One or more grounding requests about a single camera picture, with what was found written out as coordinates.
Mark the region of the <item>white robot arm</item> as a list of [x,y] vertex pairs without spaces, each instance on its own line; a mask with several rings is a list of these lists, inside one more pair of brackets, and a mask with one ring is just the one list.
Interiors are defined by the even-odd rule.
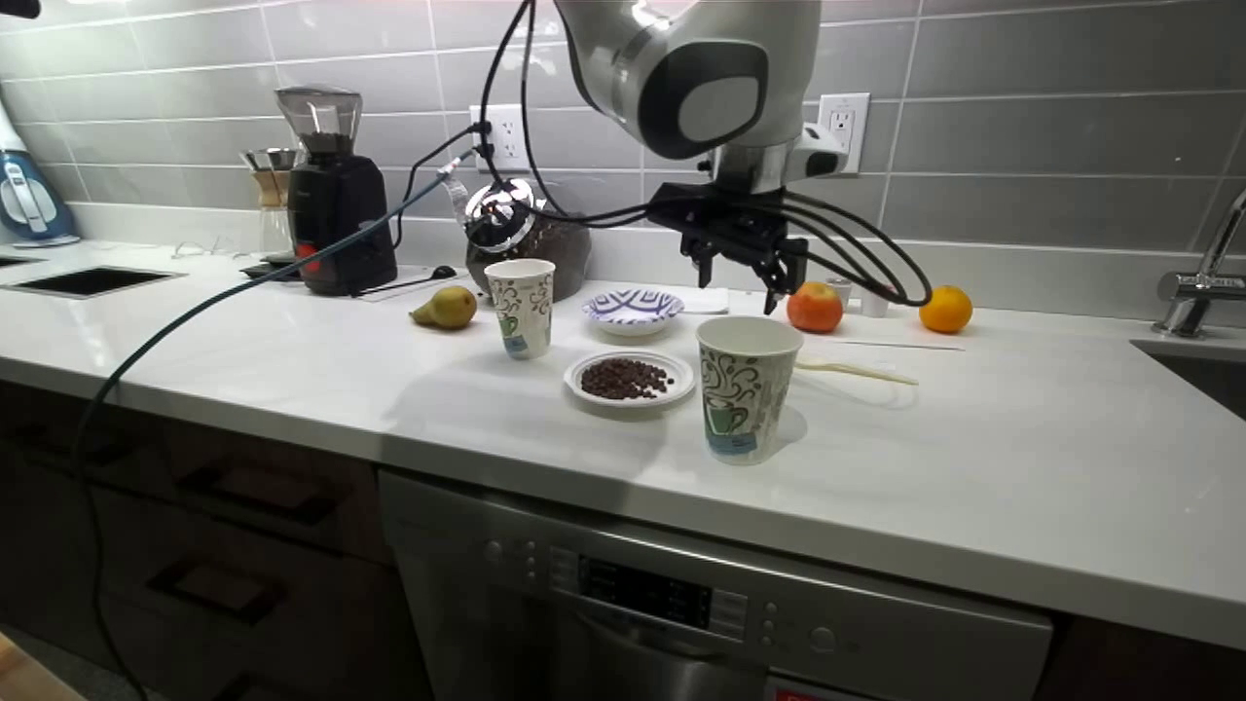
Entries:
[[776,313],[804,281],[811,249],[787,232],[787,182],[834,174],[811,89],[820,0],[554,0],[578,97],[660,161],[709,161],[704,182],[660,182],[647,218],[682,232],[698,283],[712,261],[746,263]]

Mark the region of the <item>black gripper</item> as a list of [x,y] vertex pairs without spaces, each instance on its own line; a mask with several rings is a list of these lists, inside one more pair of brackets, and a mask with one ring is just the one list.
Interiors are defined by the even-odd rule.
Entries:
[[712,261],[729,256],[768,283],[764,313],[776,313],[804,275],[804,241],[787,232],[782,193],[660,182],[647,218],[682,232],[698,287],[709,287]]

